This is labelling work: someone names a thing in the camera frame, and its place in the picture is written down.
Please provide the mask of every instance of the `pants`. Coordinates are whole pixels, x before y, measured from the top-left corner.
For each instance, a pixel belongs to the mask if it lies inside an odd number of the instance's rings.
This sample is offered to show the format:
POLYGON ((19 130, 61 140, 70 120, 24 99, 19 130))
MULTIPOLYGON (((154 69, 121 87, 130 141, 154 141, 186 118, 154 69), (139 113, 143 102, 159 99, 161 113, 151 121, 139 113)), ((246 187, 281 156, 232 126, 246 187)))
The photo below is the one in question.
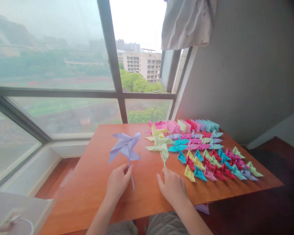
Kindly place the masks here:
MULTIPOLYGON (((133 221, 112 224, 107 235, 137 235, 133 221)), ((147 235, 186 235, 189 234, 175 211, 152 215, 149 217, 147 235)))

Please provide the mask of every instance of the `apartment building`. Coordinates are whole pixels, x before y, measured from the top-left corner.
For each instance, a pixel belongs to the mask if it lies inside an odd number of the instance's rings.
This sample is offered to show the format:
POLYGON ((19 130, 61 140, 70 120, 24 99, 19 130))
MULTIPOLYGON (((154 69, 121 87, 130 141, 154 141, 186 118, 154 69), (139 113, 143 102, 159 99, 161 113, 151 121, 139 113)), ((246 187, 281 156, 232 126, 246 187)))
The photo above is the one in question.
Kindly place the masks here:
POLYGON ((155 83, 159 81, 161 53, 132 53, 118 50, 119 63, 123 63, 128 72, 136 72, 155 83))

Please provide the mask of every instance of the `right hand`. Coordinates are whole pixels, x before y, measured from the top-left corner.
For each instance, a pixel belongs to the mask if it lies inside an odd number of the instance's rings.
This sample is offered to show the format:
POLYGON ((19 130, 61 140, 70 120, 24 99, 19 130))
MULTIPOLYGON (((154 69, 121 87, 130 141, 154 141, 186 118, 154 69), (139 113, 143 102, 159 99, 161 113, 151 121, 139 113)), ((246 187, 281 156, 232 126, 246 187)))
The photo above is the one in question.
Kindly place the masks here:
POLYGON ((187 202, 189 199, 184 180, 177 173, 166 167, 162 169, 162 175, 164 176, 165 182, 163 183, 161 176, 157 174, 158 185, 161 193, 173 208, 181 203, 187 202))

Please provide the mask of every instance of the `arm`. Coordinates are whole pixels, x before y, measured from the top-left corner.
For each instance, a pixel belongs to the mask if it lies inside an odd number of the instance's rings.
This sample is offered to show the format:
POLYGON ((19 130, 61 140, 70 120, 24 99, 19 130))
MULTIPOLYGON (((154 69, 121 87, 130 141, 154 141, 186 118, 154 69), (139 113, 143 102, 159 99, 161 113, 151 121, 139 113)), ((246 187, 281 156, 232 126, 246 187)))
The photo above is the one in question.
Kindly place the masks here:
POLYGON ((112 171, 107 184, 107 192, 86 235, 103 235, 107 233, 112 213, 124 193, 133 172, 133 165, 124 164, 112 171))
POLYGON ((165 183, 163 183, 160 175, 157 174, 160 191, 173 206, 187 231, 191 235, 212 234, 194 208, 193 204, 188 199, 184 180, 177 173, 168 170, 166 167, 162 169, 162 174, 165 183))

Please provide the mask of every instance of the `hand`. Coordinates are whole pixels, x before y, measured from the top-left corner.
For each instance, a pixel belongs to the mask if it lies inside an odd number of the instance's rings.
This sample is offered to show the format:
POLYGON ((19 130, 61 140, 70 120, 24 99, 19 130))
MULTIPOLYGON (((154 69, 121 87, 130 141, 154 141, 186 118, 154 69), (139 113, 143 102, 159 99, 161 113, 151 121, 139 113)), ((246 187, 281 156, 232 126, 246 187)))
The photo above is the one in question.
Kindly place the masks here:
POLYGON ((173 208, 187 202, 189 199, 184 180, 177 173, 166 167, 162 169, 162 175, 164 176, 165 182, 163 183, 161 176, 157 174, 158 185, 161 193, 173 208))
POLYGON ((117 203, 124 193, 133 172, 133 165, 124 164, 114 169, 108 179, 106 198, 117 203))

